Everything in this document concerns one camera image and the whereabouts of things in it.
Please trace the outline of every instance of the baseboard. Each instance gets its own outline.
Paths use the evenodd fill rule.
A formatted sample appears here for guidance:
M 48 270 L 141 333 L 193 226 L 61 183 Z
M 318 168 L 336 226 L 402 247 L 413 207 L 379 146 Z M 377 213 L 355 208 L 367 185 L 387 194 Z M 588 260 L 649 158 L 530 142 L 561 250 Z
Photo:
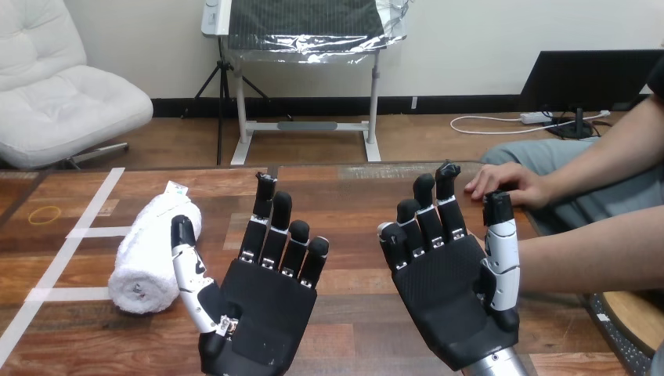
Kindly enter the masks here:
M 629 110 L 646 95 L 632 103 L 624 103 L 611 110 Z M 190 118 L 216 118 L 219 115 L 217 98 L 152 99 L 154 117 L 180 118 L 185 110 Z M 518 95 L 503 96 L 420 96 L 417 102 L 412 96 L 384 96 L 378 99 L 378 114 L 483 114 L 515 112 L 519 107 Z M 284 116 L 359 116 L 368 115 L 369 97 L 340 98 L 272 98 L 269 103 L 262 98 L 246 98 L 248 118 Z M 224 118 L 236 118 L 235 99 L 222 104 Z

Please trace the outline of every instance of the white cable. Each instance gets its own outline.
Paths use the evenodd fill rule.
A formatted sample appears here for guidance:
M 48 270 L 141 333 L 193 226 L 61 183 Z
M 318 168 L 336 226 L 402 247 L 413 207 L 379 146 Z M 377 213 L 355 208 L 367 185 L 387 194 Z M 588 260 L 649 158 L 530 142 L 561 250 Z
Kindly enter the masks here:
M 607 110 L 603 110 L 600 112 L 599 115 L 591 116 L 591 117 L 584 117 L 583 120 L 593 120 L 593 119 L 598 119 L 598 118 L 606 118 L 608 115 L 610 115 L 611 112 Z M 500 119 L 498 117 L 486 117 L 486 116 L 462 116 L 462 117 L 457 117 L 456 119 L 452 120 L 449 123 L 449 126 L 452 127 L 457 132 L 465 133 L 467 135 L 517 135 L 520 133 L 529 133 L 529 132 L 535 132 L 535 131 L 541 131 L 543 129 L 549 129 L 553 127 L 561 127 L 562 125 L 568 125 L 568 124 L 574 124 L 576 121 L 568 121 L 566 123 L 561 123 L 561 124 L 553 124 L 553 125 L 547 125 L 546 127 L 538 127 L 538 128 L 531 128 L 531 129 L 526 129 L 523 131 L 512 131 L 512 132 L 480 132 L 480 131 L 463 131 L 461 129 L 458 129 L 457 127 L 454 126 L 454 123 L 463 120 L 463 119 L 484 119 L 484 120 L 497 120 L 497 121 L 521 121 L 521 118 L 519 119 Z

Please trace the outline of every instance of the black sleeve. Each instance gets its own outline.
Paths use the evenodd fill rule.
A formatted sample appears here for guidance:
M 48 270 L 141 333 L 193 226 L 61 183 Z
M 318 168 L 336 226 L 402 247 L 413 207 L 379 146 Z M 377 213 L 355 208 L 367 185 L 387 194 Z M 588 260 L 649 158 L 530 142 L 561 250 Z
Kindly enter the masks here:
M 648 87 L 659 98 L 664 99 L 664 59 L 661 59 L 648 80 Z

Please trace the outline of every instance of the wooden table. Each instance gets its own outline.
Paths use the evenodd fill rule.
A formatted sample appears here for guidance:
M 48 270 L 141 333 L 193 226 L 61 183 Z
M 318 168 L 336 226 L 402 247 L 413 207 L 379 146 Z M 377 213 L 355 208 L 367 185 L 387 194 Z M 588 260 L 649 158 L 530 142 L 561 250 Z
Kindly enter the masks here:
M 453 374 L 417 333 L 376 238 L 377 225 L 394 220 L 397 203 L 412 196 L 415 177 L 436 167 L 411 163 L 42 176 L 41 184 L 0 223 L 0 353 L 8 356 L 0 374 L 199 374 L 198 336 L 179 299 L 157 315 L 133 316 L 104 298 L 122 237 L 66 236 L 110 174 L 119 180 L 101 197 L 91 228 L 130 226 L 172 180 L 189 187 L 203 213 L 198 249 L 221 280 L 238 253 L 257 170 L 278 174 L 278 189 L 293 197 L 293 219 L 307 221 L 312 236 L 327 237 L 331 244 L 319 299 L 289 375 Z M 460 191 L 477 168 L 462 164 L 457 197 L 469 229 L 481 237 L 481 205 Z M 31 221 L 47 222 L 60 212 L 57 218 L 41 225 L 28 222 L 31 213 L 51 206 L 57 210 L 42 209 Z M 520 238 L 536 235 L 522 213 L 517 220 Z M 72 244 L 69 260 L 63 253 Z M 63 260 L 61 270 L 53 266 Z M 38 283 L 53 289 L 33 290 Z M 531 375 L 625 374 L 576 296 L 525 295 L 519 309 L 516 349 Z

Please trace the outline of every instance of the gray pants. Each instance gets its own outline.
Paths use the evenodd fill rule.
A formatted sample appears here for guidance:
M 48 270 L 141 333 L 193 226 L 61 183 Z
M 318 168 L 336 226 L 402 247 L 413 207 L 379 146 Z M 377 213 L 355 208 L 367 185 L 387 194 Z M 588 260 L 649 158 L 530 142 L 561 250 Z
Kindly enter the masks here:
M 581 154 L 597 137 L 579 141 L 544 139 L 505 143 L 487 151 L 482 162 L 501 165 L 516 162 L 538 175 L 549 174 Z M 599 190 L 570 197 L 532 211 L 543 235 L 562 233 L 627 212 L 664 204 L 664 171 L 658 165 L 646 172 Z

